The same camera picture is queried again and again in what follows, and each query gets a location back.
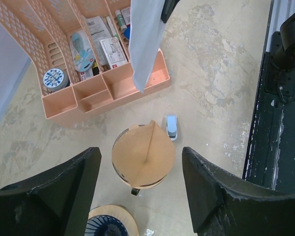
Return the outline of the brown paper coffee filter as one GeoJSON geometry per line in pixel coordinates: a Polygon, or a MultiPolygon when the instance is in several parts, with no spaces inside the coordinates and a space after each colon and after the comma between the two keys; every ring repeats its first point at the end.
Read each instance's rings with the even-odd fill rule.
{"type": "Polygon", "coordinates": [[[154,121],[133,125],[116,139],[112,164],[123,172],[132,187],[156,182],[174,166],[175,145],[154,121]]]}

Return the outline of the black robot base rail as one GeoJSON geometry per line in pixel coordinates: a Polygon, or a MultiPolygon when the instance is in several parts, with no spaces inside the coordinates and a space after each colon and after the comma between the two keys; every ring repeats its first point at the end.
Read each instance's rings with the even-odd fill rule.
{"type": "Polygon", "coordinates": [[[295,0],[273,0],[242,177],[295,193],[295,0]]]}

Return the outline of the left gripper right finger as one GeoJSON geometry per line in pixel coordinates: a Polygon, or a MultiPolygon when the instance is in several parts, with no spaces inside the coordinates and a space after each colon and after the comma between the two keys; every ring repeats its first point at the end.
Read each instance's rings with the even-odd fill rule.
{"type": "Polygon", "coordinates": [[[295,236],[295,194],[245,181],[190,147],[182,170],[194,233],[199,236],[295,236]]]}

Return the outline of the blue ribbed dripper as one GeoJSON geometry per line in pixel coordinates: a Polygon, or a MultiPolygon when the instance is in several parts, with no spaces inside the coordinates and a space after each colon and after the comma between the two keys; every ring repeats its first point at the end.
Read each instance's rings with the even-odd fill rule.
{"type": "Polygon", "coordinates": [[[117,218],[97,215],[87,221],[85,236],[129,236],[129,233],[117,218]]]}

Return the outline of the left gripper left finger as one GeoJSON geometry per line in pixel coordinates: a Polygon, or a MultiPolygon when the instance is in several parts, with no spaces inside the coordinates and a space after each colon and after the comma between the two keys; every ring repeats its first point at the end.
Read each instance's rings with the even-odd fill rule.
{"type": "Polygon", "coordinates": [[[0,236],[82,236],[101,163],[90,147],[51,169],[0,189],[0,236]]]}

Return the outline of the white paper coffee filter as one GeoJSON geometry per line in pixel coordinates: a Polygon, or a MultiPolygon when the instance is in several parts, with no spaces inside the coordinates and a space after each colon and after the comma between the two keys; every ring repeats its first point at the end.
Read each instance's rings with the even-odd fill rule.
{"type": "Polygon", "coordinates": [[[166,24],[163,0],[132,0],[130,6],[130,63],[132,80],[141,93],[151,76],[166,24]]]}

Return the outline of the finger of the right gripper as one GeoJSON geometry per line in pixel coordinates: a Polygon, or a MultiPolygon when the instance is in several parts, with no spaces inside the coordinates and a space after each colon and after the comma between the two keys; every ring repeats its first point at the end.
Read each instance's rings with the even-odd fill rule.
{"type": "Polygon", "coordinates": [[[174,11],[176,5],[179,3],[179,0],[165,0],[162,13],[161,13],[161,20],[163,23],[167,23],[169,20],[172,12],[174,11]]]}

